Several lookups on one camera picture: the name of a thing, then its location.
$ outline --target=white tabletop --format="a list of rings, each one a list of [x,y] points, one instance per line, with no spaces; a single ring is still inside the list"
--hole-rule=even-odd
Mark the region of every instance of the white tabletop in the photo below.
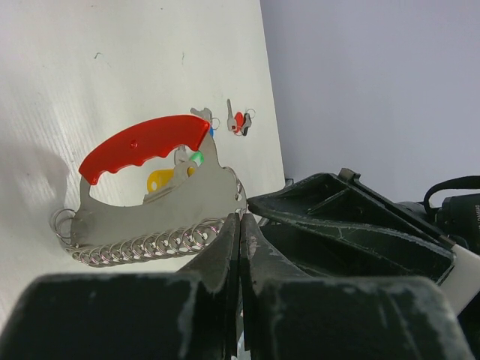
[[[191,258],[108,269],[72,260],[49,227],[79,205],[83,158],[136,123],[208,107],[220,119],[220,164],[249,197],[284,174],[259,0],[7,1],[0,11],[0,325],[34,278],[65,272],[171,272]],[[248,135],[227,130],[253,108]],[[93,191],[140,204],[149,160],[105,174]]]

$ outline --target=gray wall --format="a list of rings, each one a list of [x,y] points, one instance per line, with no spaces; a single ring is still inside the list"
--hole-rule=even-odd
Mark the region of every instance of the gray wall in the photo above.
[[[261,2],[286,176],[420,200],[480,173],[480,1]]]

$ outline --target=yellow object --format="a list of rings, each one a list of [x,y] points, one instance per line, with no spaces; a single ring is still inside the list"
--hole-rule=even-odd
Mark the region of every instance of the yellow object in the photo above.
[[[188,176],[192,176],[195,173],[193,167],[189,167],[187,170]],[[157,170],[150,174],[147,179],[148,193],[157,191],[162,186],[165,186],[173,177],[173,169]]]

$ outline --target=red object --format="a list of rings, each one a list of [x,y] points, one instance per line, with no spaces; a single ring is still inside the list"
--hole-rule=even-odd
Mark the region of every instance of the red object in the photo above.
[[[237,128],[233,132],[237,134],[242,129],[242,126],[245,123],[245,119],[241,112],[237,112],[235,114],[235,121],[237,122]]]
[[[173,115],[141,122],[102,142],[80,165],[79,172],[90,185],[101,174],[115,174],[129,165],[142,166],[148,159],[167,155],[180,145],[197,152],[210,124],[194,115]]]

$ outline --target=wire spiral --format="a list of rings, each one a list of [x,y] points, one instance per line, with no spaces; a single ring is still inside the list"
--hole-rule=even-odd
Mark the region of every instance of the wire spiral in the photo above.
[[[208,246],[217,237],[223,224],[224,219],[205,219],[188,228],[155,232],[94,247],[72,245],[66,250],[75,260],[95,268],[183,257],[199,253]]]

